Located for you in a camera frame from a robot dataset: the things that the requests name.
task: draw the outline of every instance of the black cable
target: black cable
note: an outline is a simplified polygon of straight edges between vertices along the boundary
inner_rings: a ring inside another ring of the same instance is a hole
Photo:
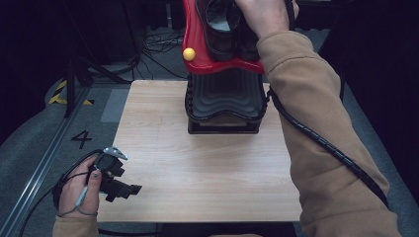
[[[144,66],[147,69],[147,72],[151,75],[151,80],[154,80],[154,75],[153,73],[150,72],[150,69],[148,68],[147,63],[145,63],[144,60],[142,60],[141,58],[139,60],[141,60],[142,63],[144,63]]]
[[[268,91],[268,100],[272,97],[272,101],[274,102],[275,107],[280,112],[280,114],[294,127],[300,130],[302,133],[307,135],[311,138],[314,142],[319,144],[323,147],[326,151],[328,151],[331,155],[333,155],[336,159],[338,159],[342,164],[344,164],[355,176],[357,176],[381,201],[388,207],[387,198],[376,183],[360,166],[358,166],[351,158],[346,156],[342,151],[336,148],[333,144],[329,141],[321,137],[315,131],[310,129],[309,127],[305,126],[298,120],[296,120],[293,116],[291,116],[286,109],[284,108],[283,104],[281,104],[280,99],[274,93],[272,88]]]
[[[176,76],[176,77],[179,77],[179,78],[183,78],[183,79],[187,79],[186,77],[184,77],[184,76],[180,76],[180,75],[178,75],[178,74],[176,74],[176,73],[174,73],[174,72],[172,72],[172,71],[170,71],[169,69],[167,69],[165,66],[163,66],[162,64],[160,64],[160,62],[158,62],[158,61],[156,61],[156,60],[154,60],[154,58],[152,58],[151,56],[149,56],[147,53],[145,53],[144,54],[145,56],[147,56],[150,60],[152,60],[153,62],[155,62],[157,65],[159,65],[159,66],[161,66],[163,69],[165,69],[167,72],[169,72],[170,74],[172,74],[172,75],[174,75],[174,76]]]
[[[37,203],[35,203],[34,207],[32,207],[31,211],[28,213],[27,217],[25,218],[25,221],[21,227],[21,231],[19,232],[19,237],[22,237],[24,235],[25,232],[25,227],[28,224],[29,219],[31,218],[31,215],[34,213],[35,209],[37,208],[37,206],[41,203],[41,201],[49,194],[52,192],[54,187],[50,188],[38,201]]]

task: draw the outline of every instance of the yellow knob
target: yellow knob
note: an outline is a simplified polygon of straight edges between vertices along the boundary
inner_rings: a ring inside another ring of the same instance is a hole
[[[184,52],[183,52],[183,56],[185,58],[185,60],[187,61],[192,61],[195,58],[195,51],[193,48],[191,47],[187,47],[185,48]]]

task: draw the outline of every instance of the wooden table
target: wooden table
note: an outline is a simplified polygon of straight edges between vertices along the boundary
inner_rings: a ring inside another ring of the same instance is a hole
[[[273,104],[258,134],[189,134],[186,88],[187,82],[132,83],[114,142],[129,159],[117,179],[143,188],[128,199],[101,197],[98,220],[298,220],[298,192]]]

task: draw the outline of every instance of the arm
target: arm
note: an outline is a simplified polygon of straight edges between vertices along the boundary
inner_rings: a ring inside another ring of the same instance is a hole
[[[86,159],[68,177],[86,173],[94,161],[94,157]],[[87,193],[80,208],[70,211],[74,208],[77,199],[82,193],[86,176],[76,176],[68,180],[63,187],[59,200],[59,213],[61,214],[55,218],[52,236],[99,236],[96,213],[99,208],[99,188],[102,181],[102,173],[100,171],[94,171],[90,175]]]
[[[259,11],[264,12],[264,4],[268,8],[267,14],[258,16],[252,13],[255,1],[236,2],[260,38],[257,46],[262,64],[286,110],[352,158],[386,194],[388,182],[353,130],[339,99],[339,76],[313,51],[309,39],[288,31],[284,1],[259,1]],[[272,9],[277,13],[270,15]],[[286,25],[275,25],[278,22]],[[292,159],[291,176],[300,193],[304,232],[321,237],[400,236],[396,215],[364,183],[283,117],[281,120]]]

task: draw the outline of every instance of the tan sleeve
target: tan sleeve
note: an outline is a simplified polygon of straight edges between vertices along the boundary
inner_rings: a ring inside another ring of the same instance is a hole
[[[260,39],[258,50],[286,110],[353,159],[387,194],[387,180],[339,99],[339,76],[314,52],[311,41],[295,32],[279,32]],[[283,117],[281,121],[304,232],[321,237],[400,236],[396,215],[362,181]]]
[[[56,217],[52,229],[53,237],[95,237],[99,236],[96,218]]]

